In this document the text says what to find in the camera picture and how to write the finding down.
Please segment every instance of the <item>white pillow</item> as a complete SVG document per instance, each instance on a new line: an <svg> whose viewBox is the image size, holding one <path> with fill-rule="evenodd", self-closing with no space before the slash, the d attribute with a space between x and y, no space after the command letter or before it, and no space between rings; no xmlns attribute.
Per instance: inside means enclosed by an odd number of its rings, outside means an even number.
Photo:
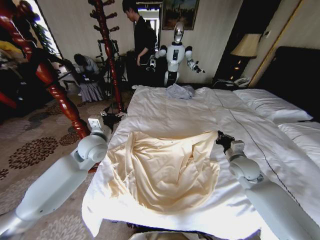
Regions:
<svg viewBox="0 0 320 240"><path fill-rule="evenodd" d="M278 127L320 168L320 123L284 123Z"/></svg>
<svg viewBox="0 0 320 240"><path fill-rule="evenodd" d="M252 110L276 124L294 123L312 119L312 116L304 110L266 90L243 89L233 92Z"/></svg>

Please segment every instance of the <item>white bed sheet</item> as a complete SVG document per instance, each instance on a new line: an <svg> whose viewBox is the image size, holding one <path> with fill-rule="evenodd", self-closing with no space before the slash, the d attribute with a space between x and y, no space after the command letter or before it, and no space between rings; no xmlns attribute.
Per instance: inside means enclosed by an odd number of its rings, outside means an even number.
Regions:
<svg viewBox="0 0 320 240"><path fill-rule="evenodd" d="M168 98L165 88L140 86L132 97L127 118L119 124L108 147L112 149L124 143L132 131L168 138L193 136L209 130L221 130L243 140L245 154L255 160L272 181L289 190L301 207L320 223L320 188L317 186L320 169L275 124L254 113L231 91L204 87L197 89L192 99L185 100ZM102 161L83 198L85 224L93 236L98 234L102 220L109 219L170 230L201 231L230 240L267 229L230 174L222 146L215 145L211 157L220 164L211 197L197 209L175 215L157 214L133 198L109 198L105 189L112 173L107 162Z"/></svg>

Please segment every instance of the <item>humanoid robot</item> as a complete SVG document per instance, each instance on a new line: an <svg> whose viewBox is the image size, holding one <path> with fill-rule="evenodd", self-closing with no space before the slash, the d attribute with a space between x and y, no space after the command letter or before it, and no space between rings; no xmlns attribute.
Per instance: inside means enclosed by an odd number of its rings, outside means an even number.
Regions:
<svg viewBox="0 0 320 240"><path fill-rule="evenodd" d="M155 53L155 58L164 57L166 55L166 60L168 62L168 71L164 75L164 86L170 86L176 83L179 79L179 65L186 57L187 65L192 71L197 73L205 73L204 70L198 67L199 61L194 61L192 59L192 46L185 47L181 40L184 36L185 27L184 24L178 21L174 27L174 41L167 48L165 45L160 47L160 50Z"/></svg>

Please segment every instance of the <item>headboard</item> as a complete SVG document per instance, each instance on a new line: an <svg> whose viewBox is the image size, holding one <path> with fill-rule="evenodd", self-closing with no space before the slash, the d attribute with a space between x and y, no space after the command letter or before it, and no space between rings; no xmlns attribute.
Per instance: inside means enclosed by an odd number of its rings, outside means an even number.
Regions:
<svg viewBox="0 0 320 240"><path fill-rule="evenodd" d="M320 49L280 46L255 86L307 111L320 121Z"/></svg>

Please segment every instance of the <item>floor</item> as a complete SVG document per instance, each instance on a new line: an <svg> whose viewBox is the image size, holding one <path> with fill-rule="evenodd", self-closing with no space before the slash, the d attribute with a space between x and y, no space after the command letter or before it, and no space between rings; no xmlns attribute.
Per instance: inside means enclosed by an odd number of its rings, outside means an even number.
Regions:
<svg viewBox="0 0 320 240"><path fill-rule="evenodd" d="M70 84L68 96L77 106L80 116L88 117L113 106L115 100L82 103L79 89ZM124 108L129 105L133 92L122 93ZM0 125L0 215L13 210L23 198L27 188L57 159L73 151L79 137L71 122L61 112L55 100L30 114L11 118ZM41 218L23 236L24 240L90 240L93 239L82 221L82 199L91 182L89 174L80 187L53 213ZM135 231L125 222L102 222L97 240L128 240ZM206 239L217 238L206 236ZM259 240L256 235L248 240Z"/></svg>

